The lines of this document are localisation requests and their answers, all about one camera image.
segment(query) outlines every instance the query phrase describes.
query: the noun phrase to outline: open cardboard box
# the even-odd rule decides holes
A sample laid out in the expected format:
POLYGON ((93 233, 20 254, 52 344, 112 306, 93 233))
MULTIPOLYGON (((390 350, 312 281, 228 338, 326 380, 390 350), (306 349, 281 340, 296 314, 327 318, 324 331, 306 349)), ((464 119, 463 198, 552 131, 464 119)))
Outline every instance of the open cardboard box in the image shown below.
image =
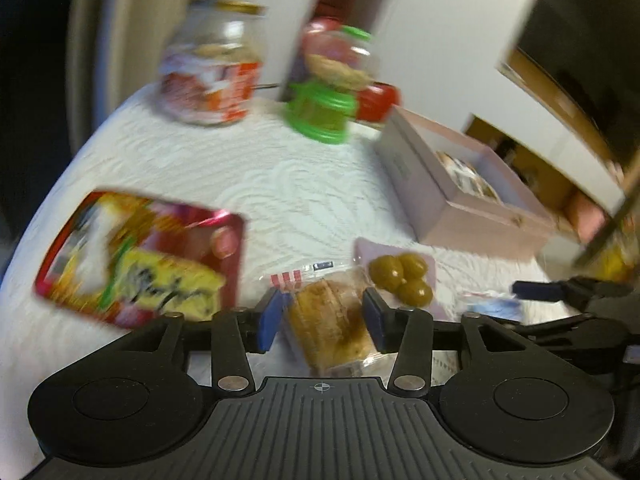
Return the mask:
POLYGON ((471 137, 396 107, 376 151, 422 244, 528 260, 555 231, 529 188, 493 150, 471 137), (502 203, 462 191, 435 152, 476 168, 502 203))

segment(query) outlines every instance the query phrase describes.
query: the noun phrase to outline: silver screw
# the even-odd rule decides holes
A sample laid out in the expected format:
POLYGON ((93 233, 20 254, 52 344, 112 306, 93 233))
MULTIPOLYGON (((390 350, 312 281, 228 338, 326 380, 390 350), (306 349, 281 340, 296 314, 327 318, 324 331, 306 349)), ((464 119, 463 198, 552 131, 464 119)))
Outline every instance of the silver screw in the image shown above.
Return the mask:
POLYGON ((426 383, 422 377, 417 375, 401 375, 394 381, 397 388, 405 390, 406 392, 416 392, 425 387, 426 383))
POLYGON ((226 392, 241 392, 249 385, 249 381, 239 375, 228 375, 218 381, 218 387, 226 392))

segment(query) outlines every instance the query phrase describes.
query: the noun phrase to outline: white tablecloth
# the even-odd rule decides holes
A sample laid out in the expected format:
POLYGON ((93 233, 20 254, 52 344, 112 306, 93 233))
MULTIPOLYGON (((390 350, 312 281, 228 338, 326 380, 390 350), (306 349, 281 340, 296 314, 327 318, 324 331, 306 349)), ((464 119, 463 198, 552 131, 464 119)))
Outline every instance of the white tablecloth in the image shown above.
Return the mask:
MULTIPOLYGON (((31 221, 0 289, 2 480, 21 478, 42 459, 26 417, 37 384, 123 333, 56 308, 33 291, 47 248, 91 190, 131 189, 244 215, 249 222, 241 303, 250 300, 261 275, 351 258, 358 236, 405 247, 415 243, 372 149, 373 130, 356 126, 350 142, 328 146, 293 132, 279 110, 257 100, 252 114, 234 126, 189 126, 158 113, 149 86, 122 105, 76 156, 31 221)), ((436 259, 436 297, 445 309, 452 308, 458 286, 504 288, 516 279, 545 279, 534 261, 421 250, 436 259)), ((530 304, 526 322, 567 313, 562 304, 530 304)), ((455 367, 454 356, 437 352, 433 380, 445 381, 455 367)))

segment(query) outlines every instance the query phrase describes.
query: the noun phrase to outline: gray ridged plate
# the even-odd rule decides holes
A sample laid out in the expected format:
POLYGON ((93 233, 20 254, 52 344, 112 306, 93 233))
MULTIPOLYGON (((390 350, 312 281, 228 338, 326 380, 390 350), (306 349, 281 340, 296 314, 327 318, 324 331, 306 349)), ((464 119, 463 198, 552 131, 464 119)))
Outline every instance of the gray ridged plate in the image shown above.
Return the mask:
POLYGON ((376 379, 267 379, 218 403, 190 441, 149 462, 91 468, 54 458, 47 480, 612 480, 591 458, 553 467, 495 462, 442 429, 428 404, 376 379))

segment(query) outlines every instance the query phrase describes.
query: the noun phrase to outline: clear plastic container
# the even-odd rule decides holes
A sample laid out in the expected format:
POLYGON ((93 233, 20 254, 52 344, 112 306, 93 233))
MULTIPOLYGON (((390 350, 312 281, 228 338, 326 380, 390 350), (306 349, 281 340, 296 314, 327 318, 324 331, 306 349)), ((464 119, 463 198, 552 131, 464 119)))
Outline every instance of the clear plastic container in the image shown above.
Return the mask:
POLYGON ((318 79, 349 92, 364 90, 378 68, 369 33, 347 26, 316 34, 305 50, 305 60, 318 79))
POLYGON ((159 100, 188 123, 244 118, 264 59, 263 8, 231 0, 195 0, 160 65, 159 100))

